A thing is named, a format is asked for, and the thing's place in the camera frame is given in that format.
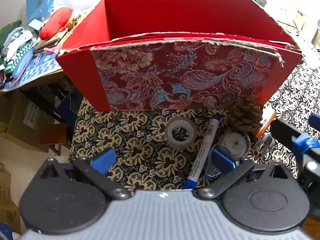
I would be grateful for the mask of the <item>white plastic gear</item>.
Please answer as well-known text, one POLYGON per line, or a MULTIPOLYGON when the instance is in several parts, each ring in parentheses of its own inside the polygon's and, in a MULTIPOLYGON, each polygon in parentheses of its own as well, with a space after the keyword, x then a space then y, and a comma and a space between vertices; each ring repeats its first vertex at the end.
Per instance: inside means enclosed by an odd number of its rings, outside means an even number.
POLYGON ((245 158, 249 153, 250 144, 248 134, 236 130, 226 132, 219 142, 219 146, 229 150, 231 156, 235 159, 245 158))

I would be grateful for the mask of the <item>white blue marker pen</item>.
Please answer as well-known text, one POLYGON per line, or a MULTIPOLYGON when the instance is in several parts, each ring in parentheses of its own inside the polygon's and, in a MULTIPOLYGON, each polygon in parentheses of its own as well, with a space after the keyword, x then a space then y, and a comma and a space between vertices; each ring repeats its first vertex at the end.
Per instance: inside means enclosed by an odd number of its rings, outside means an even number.
POLYGON ((212 143, 215 139, 215 135, 219 126, 219 122, 221 119, 221 115, 215 114, 210 119, 206 135, 204 136, 203 141, 201 142, 201 147, 197 154, 195 161, 193 162, 193 166, 191 168, 191 172, 189 173, 188 178, 183 185, 184 189, 193 190, 197 185, 197 181, 200 177, 201 171, 206 163, 209 150, 211 149, 212 143))

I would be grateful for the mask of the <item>floral patterned tablecloth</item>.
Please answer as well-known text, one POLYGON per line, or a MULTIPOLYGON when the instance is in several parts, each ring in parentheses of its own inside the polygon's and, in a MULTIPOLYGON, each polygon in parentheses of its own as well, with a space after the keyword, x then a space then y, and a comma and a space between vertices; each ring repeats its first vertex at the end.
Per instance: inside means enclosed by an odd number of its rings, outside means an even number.
MULTIPOLYGON (((309 125, 312 113, 319 113, 319 55, 306 56, 267 102, 277 118, 289 114, 288 122, 315 138, 319 131, 309 125)), ((216 138, 231 129, 234 109, 188 109, 147 112, 99 112, 84 99, 78 111, 69 159, 93 157, 106 148, 116 152, 116 162, 107 173, 131 193, 137 190, 175 190, 183 184, 212 116, 221 116, 216 138), (196 138, 185 151, 172 149, 164 131, 175 117, 190 119, 197 126, 196 138)))

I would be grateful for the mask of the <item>brown pine cone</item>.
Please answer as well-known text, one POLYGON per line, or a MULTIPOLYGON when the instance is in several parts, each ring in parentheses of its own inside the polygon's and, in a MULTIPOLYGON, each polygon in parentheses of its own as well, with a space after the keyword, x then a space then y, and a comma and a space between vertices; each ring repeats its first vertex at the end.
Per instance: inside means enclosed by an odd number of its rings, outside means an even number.
POLYGON ((227 121, 243 132, 253 132, 262 127, 263 105, 252 97, 238 98, 229 109, 227 121))

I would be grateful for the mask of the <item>clear tape roll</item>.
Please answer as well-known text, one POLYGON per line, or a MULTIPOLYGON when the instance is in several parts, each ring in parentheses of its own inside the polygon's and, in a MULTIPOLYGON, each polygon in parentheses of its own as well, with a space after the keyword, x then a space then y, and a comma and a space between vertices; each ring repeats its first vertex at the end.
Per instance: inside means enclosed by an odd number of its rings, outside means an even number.
POLYGON ((190 119, 184 117, 173 118, 168 122, 164 136, 171 148, 183 151, 195 141, 197 127, 190 119))

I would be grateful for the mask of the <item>brown cardboard carton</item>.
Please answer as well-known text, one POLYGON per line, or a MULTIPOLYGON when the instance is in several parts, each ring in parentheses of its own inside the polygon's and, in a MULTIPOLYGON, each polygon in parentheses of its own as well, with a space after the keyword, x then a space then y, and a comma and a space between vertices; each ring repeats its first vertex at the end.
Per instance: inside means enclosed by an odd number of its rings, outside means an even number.
POLYGON ((19 91, 1 96, 1 137, 32 151, 51 149, 60 155, 55 144, 69 148, 67 124, 56 124, 19 91))

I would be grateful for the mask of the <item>red brocade cardboard box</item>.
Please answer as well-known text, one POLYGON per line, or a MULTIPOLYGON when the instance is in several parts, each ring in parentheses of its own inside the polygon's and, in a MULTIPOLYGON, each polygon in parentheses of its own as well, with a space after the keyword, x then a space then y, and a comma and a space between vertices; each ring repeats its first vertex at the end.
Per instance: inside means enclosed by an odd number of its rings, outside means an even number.
POLYGON ((264 104, 302 59, 252 0, 101 0, 56 58, 97 111, 264 104))

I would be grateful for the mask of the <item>pile of clothes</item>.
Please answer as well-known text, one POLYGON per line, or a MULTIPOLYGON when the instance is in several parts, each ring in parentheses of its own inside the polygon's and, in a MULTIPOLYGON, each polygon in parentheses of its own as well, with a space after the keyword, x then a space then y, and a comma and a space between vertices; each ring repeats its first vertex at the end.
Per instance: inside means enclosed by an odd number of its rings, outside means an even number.
POLYGON ((11 22, 1 29, 1 84, 18 80, 34 53, 34 36, 22 27, 22 21, 11 22))

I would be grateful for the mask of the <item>red cushion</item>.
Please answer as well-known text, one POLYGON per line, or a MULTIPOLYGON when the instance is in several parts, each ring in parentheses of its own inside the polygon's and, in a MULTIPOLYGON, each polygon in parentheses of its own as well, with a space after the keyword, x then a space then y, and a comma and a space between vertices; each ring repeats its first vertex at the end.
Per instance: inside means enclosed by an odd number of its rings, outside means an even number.
POLYGON ((62 7, 52 14, 48 22, 40 30, 39 37, 46 41, 51 39, 71 18, 73 9, 62 7))

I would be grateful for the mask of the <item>blue plastic bag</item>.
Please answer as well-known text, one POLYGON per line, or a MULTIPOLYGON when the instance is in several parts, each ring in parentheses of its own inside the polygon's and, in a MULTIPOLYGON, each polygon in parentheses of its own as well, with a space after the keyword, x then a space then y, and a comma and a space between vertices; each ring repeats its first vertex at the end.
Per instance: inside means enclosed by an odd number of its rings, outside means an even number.
POLYGON ((26 0, 26 20, 28 24, 32 20, 46 21, 53 11, 54 0, 26 0))

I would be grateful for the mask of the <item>orange handled metal tool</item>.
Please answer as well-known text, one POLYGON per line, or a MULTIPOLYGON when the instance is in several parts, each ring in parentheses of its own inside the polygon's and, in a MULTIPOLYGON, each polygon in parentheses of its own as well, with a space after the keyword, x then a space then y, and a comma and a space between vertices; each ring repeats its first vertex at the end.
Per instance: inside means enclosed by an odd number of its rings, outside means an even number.
POLYGON ((266 155, 275 145, 275 140, 270 132, 267 132, 271 122, 276 116, 276 111, 272 108, 265 108, 262 114, 262 127, 259 131, 254 132, 255 143, 253 145, 253 153, 266 155))

